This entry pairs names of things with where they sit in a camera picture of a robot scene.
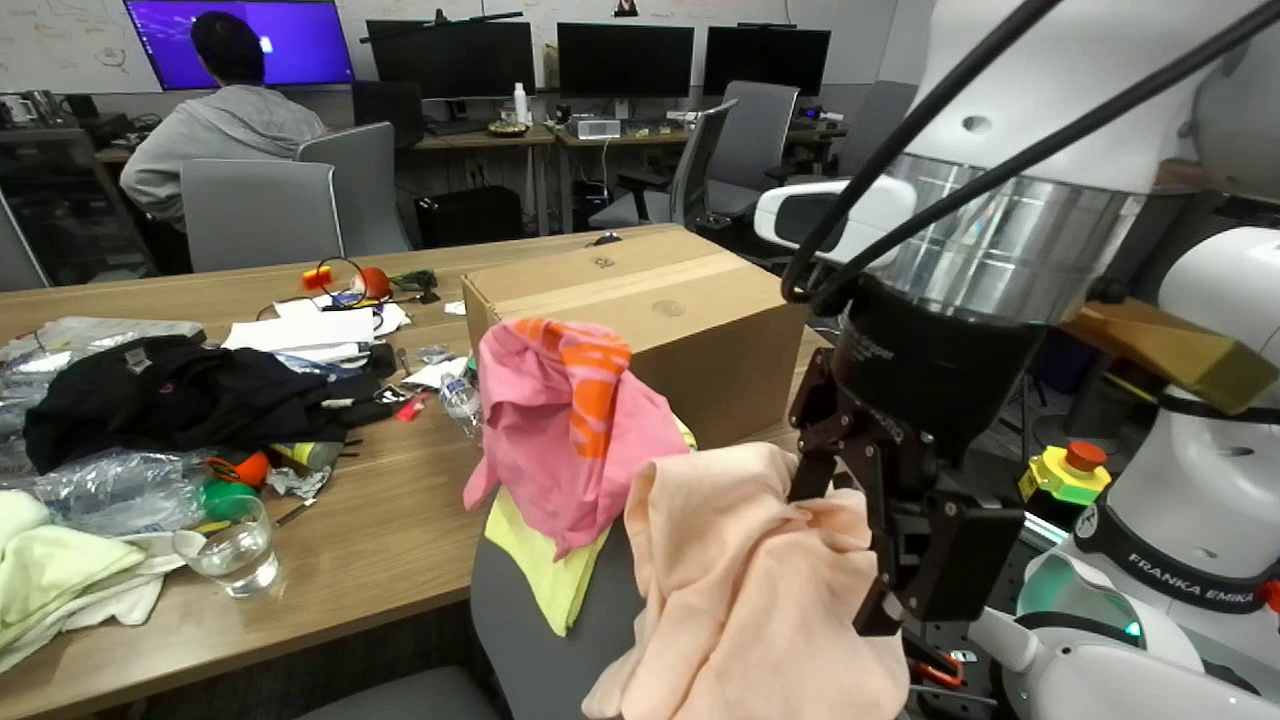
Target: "gray hoodie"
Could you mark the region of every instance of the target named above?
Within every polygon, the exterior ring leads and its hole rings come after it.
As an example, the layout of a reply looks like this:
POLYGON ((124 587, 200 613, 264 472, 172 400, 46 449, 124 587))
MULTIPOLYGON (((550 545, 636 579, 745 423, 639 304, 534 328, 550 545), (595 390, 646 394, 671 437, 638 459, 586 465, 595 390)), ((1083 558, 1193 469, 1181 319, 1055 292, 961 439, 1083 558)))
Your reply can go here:
POLYGON ((120 187, 152 217, 186 229, 182 165, 196 158, 292 159, 303 142, 324 135, 320 118, 274 90, 232 85, 187 100, 129 158, 120 187))

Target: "black garment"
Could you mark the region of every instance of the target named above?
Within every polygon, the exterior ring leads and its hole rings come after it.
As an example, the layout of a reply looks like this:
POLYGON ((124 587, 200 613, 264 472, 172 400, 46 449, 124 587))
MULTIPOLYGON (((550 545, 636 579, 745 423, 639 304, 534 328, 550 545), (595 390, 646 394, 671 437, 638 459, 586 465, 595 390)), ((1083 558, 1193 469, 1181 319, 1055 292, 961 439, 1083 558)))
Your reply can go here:
POLYGON ((348 425, 320 407, 332 397, 324 377, 294 373, 268 352, 148 337, 59 373, 49 395, 27 411, 23 437, 41 474, 111 447, 256 451, 273 442, 340 442, 348 425))

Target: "person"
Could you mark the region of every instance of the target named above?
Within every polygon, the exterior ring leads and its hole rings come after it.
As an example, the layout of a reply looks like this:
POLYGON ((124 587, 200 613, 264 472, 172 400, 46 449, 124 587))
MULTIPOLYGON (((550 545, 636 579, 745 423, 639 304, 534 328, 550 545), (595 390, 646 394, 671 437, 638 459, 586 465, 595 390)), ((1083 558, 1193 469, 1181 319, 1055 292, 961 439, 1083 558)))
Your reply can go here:
POLYGON ((186 231, 182 165, 187 160, 288 160, 300 145, 325 132, 315 113, 262 87, 266 63, 248 23, 228 13, 205 13, 191 26, 191 42, 219 90, 178 105, 120 174, 125 195, 180 231, 186 231))

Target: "whiteboard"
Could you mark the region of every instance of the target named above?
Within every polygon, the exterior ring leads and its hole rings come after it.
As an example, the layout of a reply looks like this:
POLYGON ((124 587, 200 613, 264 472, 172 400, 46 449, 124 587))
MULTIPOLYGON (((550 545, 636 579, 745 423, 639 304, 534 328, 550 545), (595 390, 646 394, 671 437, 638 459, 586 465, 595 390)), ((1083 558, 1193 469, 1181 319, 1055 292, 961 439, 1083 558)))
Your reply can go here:
POLYGON ((159 92, 123 0, 0 0, 0 90, 159 92))
POLYGON ((872 83, 879 76, 897 0, 636 0, 637 18, 613 18, 617 0, 337 0, 356 78, 378 79, 365 36, 366 19, 431 19, 435 8, 453 19, 520 10, 532 29, 534 69, 543 86, 543 46, 556 42, 556 23, 626 23, 692 26, 692 85, 703 82, 707 27, 740 22, 791 22, 808 29, 831 29, 827 85, 872 83))

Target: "pink cloth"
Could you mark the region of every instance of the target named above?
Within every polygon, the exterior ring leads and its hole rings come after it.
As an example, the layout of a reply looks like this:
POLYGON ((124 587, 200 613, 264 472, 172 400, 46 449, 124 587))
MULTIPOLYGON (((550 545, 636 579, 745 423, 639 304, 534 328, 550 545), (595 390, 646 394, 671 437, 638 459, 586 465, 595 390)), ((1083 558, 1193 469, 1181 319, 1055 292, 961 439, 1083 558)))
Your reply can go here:
POLYGON ((631 350, 607 328, 507 320, 477 354, 484 459, 462 502, 502 483, 557 560, 617 519, 643 464, 689 452, 667 398, 627 370, 631 350))
POLYGON ((794 455, 750 443, 645 465, 626 527, 645 610, 588 717, 876 720, 906 703, 897 635, 863 638, 865 498, 787 503, 794 455))

